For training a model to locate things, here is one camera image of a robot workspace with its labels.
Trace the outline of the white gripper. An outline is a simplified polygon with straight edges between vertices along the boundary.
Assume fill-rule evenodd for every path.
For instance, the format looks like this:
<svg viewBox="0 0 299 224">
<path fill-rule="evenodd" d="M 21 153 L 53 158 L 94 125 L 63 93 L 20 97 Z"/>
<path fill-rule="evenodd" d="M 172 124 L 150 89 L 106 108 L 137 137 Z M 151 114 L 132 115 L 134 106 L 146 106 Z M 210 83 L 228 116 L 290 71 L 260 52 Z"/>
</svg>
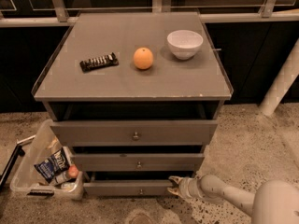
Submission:
<svg viewBox="0 0 299 224">
<path fill-rule="evenodd" d="M 178 185 L 178 188 L 168 188 L 167 191 L 183 199 L 199 198 L 198 179 L 171 175 L 169 180 Z"/>
</svg>

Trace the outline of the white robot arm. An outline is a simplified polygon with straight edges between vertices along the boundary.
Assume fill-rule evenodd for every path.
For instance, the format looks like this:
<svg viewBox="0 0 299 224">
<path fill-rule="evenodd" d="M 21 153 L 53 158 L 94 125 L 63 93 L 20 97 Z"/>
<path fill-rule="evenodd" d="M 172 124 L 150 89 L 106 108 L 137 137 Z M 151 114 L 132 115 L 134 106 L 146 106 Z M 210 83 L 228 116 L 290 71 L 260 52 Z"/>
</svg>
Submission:
<svg viewBox="0 0 299 224">
<path fill-rule="evenodd" d="M 215 175 L 200 178 L 170 176 L 176 186 L 168 191 L 182 199 L 210 203 L 227 201 L 251 217 L 251 224 L 299 224 L 299 188 L 281 181 L 263 183 L 255 194 L 226 184 Z"/>
</svg>

